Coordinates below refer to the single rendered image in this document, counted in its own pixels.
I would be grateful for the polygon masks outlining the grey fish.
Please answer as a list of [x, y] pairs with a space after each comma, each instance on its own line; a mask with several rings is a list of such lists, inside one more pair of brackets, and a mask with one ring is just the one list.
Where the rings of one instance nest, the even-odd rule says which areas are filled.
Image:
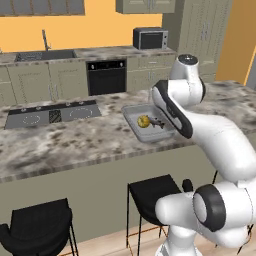
[[155, 126], [158, 125], [161, 129], [163, 129], [163, 127], [165, 125], [165, 123], [158, 120], [157, 118], [156, 119], [149, 118], [149, 120], [150, 120], [150, 123], [152, 124], [153, 128], [155, 128]]

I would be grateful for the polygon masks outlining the olive base cupboards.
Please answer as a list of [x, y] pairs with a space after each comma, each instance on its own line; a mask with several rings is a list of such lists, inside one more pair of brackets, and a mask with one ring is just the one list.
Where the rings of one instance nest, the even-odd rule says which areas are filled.
[[0, 106], [87, 96], [84, 61], [0, 63]]
[[168, 79], [175, 58], [173, 54], [128, 58], [127, 90], [146, 90], [159, 80]]

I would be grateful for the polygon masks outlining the black bar stool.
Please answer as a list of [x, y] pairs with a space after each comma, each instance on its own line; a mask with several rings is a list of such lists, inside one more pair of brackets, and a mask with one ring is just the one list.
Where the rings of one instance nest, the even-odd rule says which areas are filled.
[[0, 225], [0, 243], [13, 256], [58, 256], [70, 243], [79, 256], [68, 199], [12, 211], [11, 224]]
[[161, 197], [180, 192], [170, 174], [127, 184], [127, 196], [132, 196], [139, 212], [139, 229], [136, 233], [138, 239], [141, 239], [141, 234], [144, 232], [142, 220], [154, 224], [155, 229], [159, 231], [163, 230], [163, 224], [155, 214], [155, 204]]

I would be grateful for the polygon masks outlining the steel tap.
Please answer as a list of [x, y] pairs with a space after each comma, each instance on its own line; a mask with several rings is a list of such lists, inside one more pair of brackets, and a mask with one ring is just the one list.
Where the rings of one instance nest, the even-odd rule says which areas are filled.
[[42, 29], [42, 36], [43, 36], [45, 51], [48, 51], [49, 49], [51, 49], [51, 46], [47, 42], [46, 32], [44, 29]]

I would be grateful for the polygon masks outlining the black oven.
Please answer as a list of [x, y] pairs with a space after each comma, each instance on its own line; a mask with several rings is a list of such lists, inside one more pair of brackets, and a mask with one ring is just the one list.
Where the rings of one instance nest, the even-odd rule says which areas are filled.
[[126, 91], [126, 60], [104, 60], [87, 63], [90, 96]]

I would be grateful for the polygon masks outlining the olive tall cupboard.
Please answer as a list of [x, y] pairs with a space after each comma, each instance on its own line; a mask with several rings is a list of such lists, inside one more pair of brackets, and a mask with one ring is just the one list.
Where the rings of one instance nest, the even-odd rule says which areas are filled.
[[162, 16], [169, 32], [168, 47], [199, 60], [199, 74], [206, 83], [216, 78], [222, 44], [233, 0], [176, 0], [175, 11]]

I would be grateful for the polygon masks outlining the yellow squash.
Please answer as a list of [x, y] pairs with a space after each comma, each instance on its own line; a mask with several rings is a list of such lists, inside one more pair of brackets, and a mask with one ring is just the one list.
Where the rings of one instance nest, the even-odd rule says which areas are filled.
[[147, 128], [150, 125], [150, 119], [147, 115], [141, 115], [137, 119], [137, 124], [140, 128]]

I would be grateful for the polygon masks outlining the grey rectangular tray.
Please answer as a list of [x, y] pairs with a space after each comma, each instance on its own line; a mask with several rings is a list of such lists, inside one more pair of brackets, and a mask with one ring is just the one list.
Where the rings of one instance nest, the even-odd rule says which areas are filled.
[[[137, 139], [141, 142], [153, 143], [162, 141], [171, 138], [176, 132], [164, 113], [154, 105], [127, 105], [124, 106], [121, 111]], [[142, 115], [148, 115], [153, 120], [163, 123], [164, 126], [160, 127], [159, 125], [153, 126], [150, 124], [147, 128], [141, 128], [138, 125], [137, 120]]]

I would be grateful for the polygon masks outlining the olive wall cupboards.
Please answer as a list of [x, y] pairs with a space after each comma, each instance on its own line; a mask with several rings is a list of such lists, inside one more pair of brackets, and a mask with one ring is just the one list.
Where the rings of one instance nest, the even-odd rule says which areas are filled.
[[121, 14], [162, 14], [175, 11], [176, 0], [116, 0]]

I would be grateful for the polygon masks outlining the steel sink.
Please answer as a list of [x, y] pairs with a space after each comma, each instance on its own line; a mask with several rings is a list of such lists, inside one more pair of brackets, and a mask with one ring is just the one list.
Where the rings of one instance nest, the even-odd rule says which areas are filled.
[[74, 50], [30, 51], [16, 54], [16, 62], [76, 58]]

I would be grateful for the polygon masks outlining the black hob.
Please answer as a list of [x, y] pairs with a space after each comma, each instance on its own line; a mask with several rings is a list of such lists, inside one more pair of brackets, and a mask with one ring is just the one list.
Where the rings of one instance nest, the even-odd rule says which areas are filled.
[[56, 105], [25, 107], [10, 110], [5, 123], [6, 129], [70, 122], [101, 115], [95, 100], [66, 102]]

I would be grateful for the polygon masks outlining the grey wall cupboards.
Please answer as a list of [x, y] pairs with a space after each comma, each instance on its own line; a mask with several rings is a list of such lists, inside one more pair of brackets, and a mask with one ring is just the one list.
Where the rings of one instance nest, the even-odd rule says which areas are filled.
[[0, 0], [0, 17], [84, 14], [84, 0]]

